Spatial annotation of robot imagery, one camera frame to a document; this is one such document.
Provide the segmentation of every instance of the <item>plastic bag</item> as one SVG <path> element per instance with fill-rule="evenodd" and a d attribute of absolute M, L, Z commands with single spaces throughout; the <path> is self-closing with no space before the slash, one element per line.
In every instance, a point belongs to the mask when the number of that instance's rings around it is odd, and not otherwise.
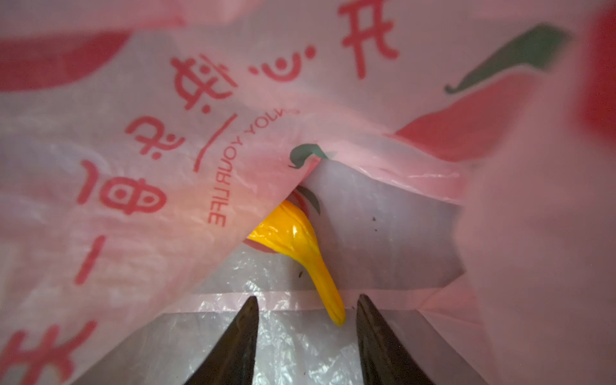
<path fill-rule="evenodd" d="M 596 8 L 494 20 L 472 1 L 123 4 L 2 5 L 5 381 L 75 379 L 210 275 L 311 155 L 461 201 Z M 499 102 L 458 125 L 485 101 Z"/>
<path fill-rule="evenodd" d="M 334 183 L 345 188 L 331 188 Z M 330 320 L 301 265 L 240 245 L 168 314 L 75 383 L 183 383 L 254 293 L 261 310 L 254 384 L 363 384 L 354 307 L 359 293 L 367 293 L 437 384 L 482 384 L 421 314 L 423 304 L 463 271 L 450 236 L 458 208 L 337 162 L 321 162 L 302 185 L 318 198 L 320 214 L 303 201 L 347 307 L 342 327 Z"/>
<path fill-rule="evenodd" d="M 458 224 L 503 384 L 616 381 L 615 36 L 611 6 L 478 172 Z"/>

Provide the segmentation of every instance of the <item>yellow balloon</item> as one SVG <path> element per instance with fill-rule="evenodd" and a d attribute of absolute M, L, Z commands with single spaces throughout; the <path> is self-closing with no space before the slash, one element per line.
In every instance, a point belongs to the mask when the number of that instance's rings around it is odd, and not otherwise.
<path fill-rule="evenodd" d="M 342 298 L 321 257 L 314 229 L 299 208 L 284 201 L 248 235 L 248 239 L 301 263 L 317 287 L 332 321 L 338 326 L 344 323 L 346 313 Z"/>

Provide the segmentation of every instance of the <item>pink plastic bag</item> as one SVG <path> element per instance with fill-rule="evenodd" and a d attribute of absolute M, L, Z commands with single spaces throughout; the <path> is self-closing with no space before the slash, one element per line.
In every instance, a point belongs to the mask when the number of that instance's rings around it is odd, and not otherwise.
<path fill-rule="evenodd" d="M 615 36 L 612 6 L 469 189 L 456 240 L 502 384 L 616 381 Z"/>
<path fill-rule="evenodd" d="M 596 8 L 481 3 L 1 5 L 0 376 L 75 379 L 317 157 L 460 203 Z"/>

